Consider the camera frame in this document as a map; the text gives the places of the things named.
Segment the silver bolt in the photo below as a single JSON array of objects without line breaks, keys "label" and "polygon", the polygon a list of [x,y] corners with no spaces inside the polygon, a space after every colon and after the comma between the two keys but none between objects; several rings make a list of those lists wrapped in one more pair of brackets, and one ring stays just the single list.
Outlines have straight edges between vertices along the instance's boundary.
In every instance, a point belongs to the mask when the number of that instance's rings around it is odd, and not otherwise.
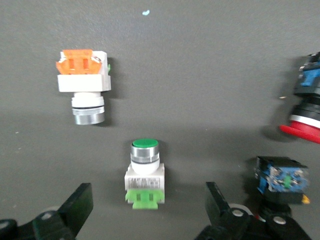
[{"label": "silver bolt", "polygon": [[277,224],[285,225],[287,222],[280,216],[275,216],[273,218],[273,221],[275,221]]},{"label": "silver bolt", "polygon": [[232,214],[235,215],[236,217],[242,217],[244,215],[244,213],[238,209],[233,210]]},{"label": "silver bolt", "polygon": [[51,218],[52,214],[49,212],[46,212],[45,214],[42,215],[41,219],[42,220],[47,220],[49,218]]},{"label": "silver bolt", "polygon": [[8,227],[8,225],[9,225],[9,222],[8,222],[8,221],[5,221],[5,222],[3,222],[3,223],[0,223],[0,229],[4,229],[4,228]]}]

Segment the gray table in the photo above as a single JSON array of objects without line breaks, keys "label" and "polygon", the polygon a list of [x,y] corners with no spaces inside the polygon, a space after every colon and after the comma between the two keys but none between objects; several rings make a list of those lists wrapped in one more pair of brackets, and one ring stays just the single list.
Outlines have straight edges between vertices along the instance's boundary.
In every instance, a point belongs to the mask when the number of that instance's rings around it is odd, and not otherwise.
[{"label": "gray table", "polygon": [[[23,224],[82,182],[94,209],[78,240],[194,239],[209,223],[204,185],[256,208],[252,158],[310,167],[310,205],[292,206],[313,239],[320,148],[277,135],[299,99],[302,56],[320,50],[319,1],[3,0],[0,7],[0,218]],[[149,15],[142,15],[150,10]],[[59,93],[63,49],[108,53],[105,123],[74,124]],[[125,203],[130,143],[160,140],[166,203]]]}]

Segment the orange clip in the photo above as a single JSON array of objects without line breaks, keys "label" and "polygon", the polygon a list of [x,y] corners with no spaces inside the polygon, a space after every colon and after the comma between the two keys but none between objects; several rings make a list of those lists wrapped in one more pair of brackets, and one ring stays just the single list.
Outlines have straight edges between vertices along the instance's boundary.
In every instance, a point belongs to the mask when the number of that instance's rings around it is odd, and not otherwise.
[{"label": "orange clip", "polygon": [[65,59],[56,62],[56,68],[61,74],[98,74],[101,61],[92,58],[91,49],[63,50]]}]

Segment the green push button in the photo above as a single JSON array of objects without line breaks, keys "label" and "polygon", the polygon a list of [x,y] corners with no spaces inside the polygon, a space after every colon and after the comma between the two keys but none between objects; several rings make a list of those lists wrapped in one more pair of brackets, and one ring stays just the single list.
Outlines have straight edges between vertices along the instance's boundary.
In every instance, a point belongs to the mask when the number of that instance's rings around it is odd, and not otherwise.
[{"label": "green push button", "polygon": [[158,141],[152,138],[142,138],[135,140],[132,145],[136,148],[152,148],[158,145]]}]

